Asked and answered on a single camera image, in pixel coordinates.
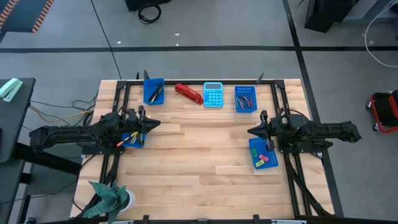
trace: red stapler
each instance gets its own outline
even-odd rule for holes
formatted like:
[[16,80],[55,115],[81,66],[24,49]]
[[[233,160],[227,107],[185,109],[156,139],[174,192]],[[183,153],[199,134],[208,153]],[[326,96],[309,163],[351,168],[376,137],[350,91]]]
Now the red stapler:
[[181,95],[187,97],[188,99],[194,101],[195,103],[201,105],[203,103],[203,98],[198,92],[186,87],[185,85],[179,83],[175,86],[175,91]]

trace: white cable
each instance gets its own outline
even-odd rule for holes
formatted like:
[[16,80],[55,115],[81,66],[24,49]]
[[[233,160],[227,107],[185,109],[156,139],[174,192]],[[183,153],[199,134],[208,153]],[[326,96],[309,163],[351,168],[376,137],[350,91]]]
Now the white cable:
[[397,2],[398,2],[398,0],[396,0],[394,3],[392,3],[387,9],[383,10],[382,12],[380,12],[380,14],[378,14],[378,15],[372,20],[371,23],[369,23],[368,28],[366,29],[366,32],[365,32],[365,47],[366,47],[366,50],[368,51],[368,53],[369,53],[377,62],[379,62],[380,64],[382,64],[382,65],[384,65],[384,66],[386,66],[386,67],[389,67],[389,68],[398,68],[398,65],[387,65],[387,64],[385,64],[385,63],[382,63],[379,59],[377,59],[377,57],[374,56],[374,55],[371,53],[371,51],[369,50],[369,48],[368,48],[368,40],[367,40],[367,37],[368,37],[368,30],[369,30],[370,26],[372,25],[372,23],[373,23],[377,18],[379,18],[382,14],[384,14],[385,12],[387,12],[387,10],[389,10],[389,9],[390,9],[392,6],[394,6]]

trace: gray concrete floor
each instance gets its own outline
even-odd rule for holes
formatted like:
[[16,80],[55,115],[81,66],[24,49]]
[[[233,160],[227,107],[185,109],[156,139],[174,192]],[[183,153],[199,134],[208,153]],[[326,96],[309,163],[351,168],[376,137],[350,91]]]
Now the gray concrete floor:
[[[303,28],[306,6],[289,0],[301,46],[363,46],[364,26],[337,24],[321,34]],[[269,45],[293,46],[280,0],[173,0],[162,5],[162,17],[141,24],[123,0],[94,0],[113,47]],[[375,24],[373,45],[397,45],[396,29]],[[0,48],[107,47],[90,0],[57,0],[36,34],[7,33]],[[367,52],[304,52],[308,75],[323,122],[353,121],[363,139],[357,144],[335,141],[329,150],[343,211],[346,217],[398,220],[398,156],[396,134],[372,131],[374,123],[364,106],[376,91],[397,89],[396,69],[374,61]],[[397,52],[376,52],[381,60],[398,64]],[[135,78],[148,70],[164,78],[301,78],[295,52],[202,51],[117,52],[122,78]],[[0,78],[35,77],[32,99],[56,105],[90,100],[100,80],[118,79],[111,53],[0,54]],[[36,105],[45,113],[66,116],[76,111]],[[29,111],[29,128],[45,125]],[[20,142],[28,143],[23,129]],[[61,156],[79,156],[79,148],[54,147]],[[34,169],[33,194],[57,192],[75,178],[43,167]],[[32,199],[28,215],[39,222],[69,216],[75,186],[49,197]]]

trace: wooden tabletop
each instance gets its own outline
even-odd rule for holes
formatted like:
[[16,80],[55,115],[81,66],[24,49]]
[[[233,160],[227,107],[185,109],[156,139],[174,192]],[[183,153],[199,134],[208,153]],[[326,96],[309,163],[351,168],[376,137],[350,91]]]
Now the wooden tabletop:
[[[285,85],[290,108],[308,115],[300,80],[288,79]],[[189,87],[201,93],[203,86]],[[256,170],[248,148],[248,140],[255,136],[247,130],[260,123],[261,110],[267,110],[270,118],[275,116],[270,86],[256,85],[258,110],[254,113],[237,113],[234,85],[223,88],[224,107],[209,109],[179,95],[173,85],[165,87],[163,105],[145,105],[142,86],[132,86],[128,108],[144,105],[147,115],[162,124],[148,134],[145,148],[126,148],[120,158],[118,185],[134,192],[137,202],[118,219],[142,220],[143,215],[151,220],[252,219],[254,214],[294,217],[283,155],[276,150],[279,167]],[[115,89],[116,81],[101,82],[93,122],[111,112]],[[307,187],[333,213],[321,160],[310,154],[300,156]],[[96,156],[80,172],[75,194],[80,207],[94,194],[88,181],[99,180],[102,161],[103,156]],[[297,195],[303,214],[302,197]],[[71,216],[79,212],[73,206]]]

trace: blue calculator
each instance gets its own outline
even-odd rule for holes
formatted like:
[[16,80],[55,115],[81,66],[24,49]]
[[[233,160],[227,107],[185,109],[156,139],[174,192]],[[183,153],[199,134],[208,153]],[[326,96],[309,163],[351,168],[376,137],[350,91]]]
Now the blue calculator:
[[203,105],[207,108],[222,108],[224,106],[223,84],[220,82],[206,82],[203,84]]

